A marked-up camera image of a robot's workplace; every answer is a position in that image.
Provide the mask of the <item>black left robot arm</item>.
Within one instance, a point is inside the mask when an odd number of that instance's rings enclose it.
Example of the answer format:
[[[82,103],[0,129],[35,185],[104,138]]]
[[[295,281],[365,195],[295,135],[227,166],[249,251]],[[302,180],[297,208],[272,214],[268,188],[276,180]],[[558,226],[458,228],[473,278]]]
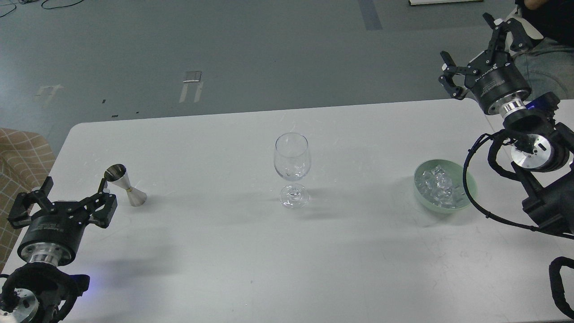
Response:
[[[86,227],[107,228],[117,208],[117,197],[102,179],[97,192],[81,201],[50,201],[53,187],[46,177],[40,188],[16,196],[8,215],[14,229],[26,232],[17,248],[23,266],[3,274],[3,323],[59,323],[90,285],[85,274],[60,270],[77,256]]]

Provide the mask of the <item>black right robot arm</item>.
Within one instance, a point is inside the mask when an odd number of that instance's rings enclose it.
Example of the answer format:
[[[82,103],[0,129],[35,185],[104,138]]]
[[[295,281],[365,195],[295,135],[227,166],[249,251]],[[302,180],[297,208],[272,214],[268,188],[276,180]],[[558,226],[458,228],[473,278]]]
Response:
[[[451,55],[441,52],[443,73],[439,82],[456,100],[468,93],[487,116],[500,115],[503,128],[481,135],[468,150],[462,167],[462,185],[468,200],[486,218],[509,226],[573,239],[573,171],[543,186],[534,176],[559,170],[573,155],[573,131],[554,120],[560,100],[547,92],[527,102],[531,87],[519,72],[510,51],[533,48],[538,35],[529,35],[515,17],[496,20],[483,14],[492,35],[488,46],[464,66],[457,66]],[[527,194],[523,211],[535,223],[516,223],[486,210],[478,204],[468,187],[468,166],[478,149],[492,141],[487,162],[498,175],[520,182]]]

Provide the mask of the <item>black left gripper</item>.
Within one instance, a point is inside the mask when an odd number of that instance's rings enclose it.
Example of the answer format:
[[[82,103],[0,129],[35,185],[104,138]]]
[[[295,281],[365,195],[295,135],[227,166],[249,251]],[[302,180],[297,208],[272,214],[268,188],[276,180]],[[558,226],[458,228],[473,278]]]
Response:
[[[117,197],[101,180],[98,191],[79,202],[51,202],[50,176],[40,188],[16,196],[8,215],[13,229],[28,227],[20,246],[19,257],[25,262],[48,262],[54,266],[71,264],[88,224],[106,229],[117,208]]]

